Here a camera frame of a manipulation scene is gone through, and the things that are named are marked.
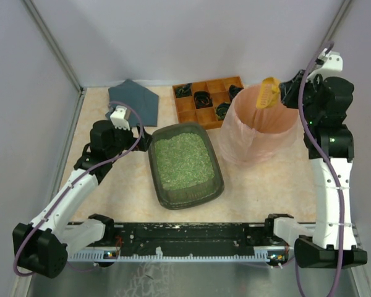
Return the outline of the dark grey litter box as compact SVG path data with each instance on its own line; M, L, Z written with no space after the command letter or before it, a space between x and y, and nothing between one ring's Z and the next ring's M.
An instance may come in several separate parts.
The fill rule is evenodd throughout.
M224 191L215 150L208 133L198 123L156 130L148 157L158 202L166 209L205 204Z

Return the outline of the trash bin with pink bag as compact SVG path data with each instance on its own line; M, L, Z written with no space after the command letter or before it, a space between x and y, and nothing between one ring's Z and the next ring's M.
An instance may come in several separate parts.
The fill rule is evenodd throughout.
M218 144L222 157L228 162L254 165L267 161L296 139L298 110L281 103L258 109L259 90L259 85L241 90L226 112Z

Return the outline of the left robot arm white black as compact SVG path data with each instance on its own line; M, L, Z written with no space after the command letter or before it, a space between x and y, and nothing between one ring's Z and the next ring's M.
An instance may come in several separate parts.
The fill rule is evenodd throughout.
M69 179L52 201L28 224L19 223L12 232L13 271L20 277L34 273L57 277L69 256L91 244L114 241L114 220L90 215L72 230L67 225L83 201L101 184L118 159L132 151L146 152L152 137L141 123L138 136L109 120L93 124L90 141L74 165Z

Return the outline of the yellow litter scoop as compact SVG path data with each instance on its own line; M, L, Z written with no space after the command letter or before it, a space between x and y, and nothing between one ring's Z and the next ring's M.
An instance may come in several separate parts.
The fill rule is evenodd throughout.
M280 81L275 77L267 77L262 80L256 101L257 109L271 108L279 102L279 84Z

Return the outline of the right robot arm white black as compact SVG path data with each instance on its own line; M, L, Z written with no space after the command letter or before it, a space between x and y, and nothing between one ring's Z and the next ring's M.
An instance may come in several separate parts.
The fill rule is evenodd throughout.
M302 86L300 71L282 83L283 105L302 108L304 144L316 185L316 222L313 231L293 216L270 214L265 220L269 235L294 248L301 268L347 269L367 263L367 251L357 245L350 212L350 175L354 139L344 124L353 101L354 85L338 76L314 74Z

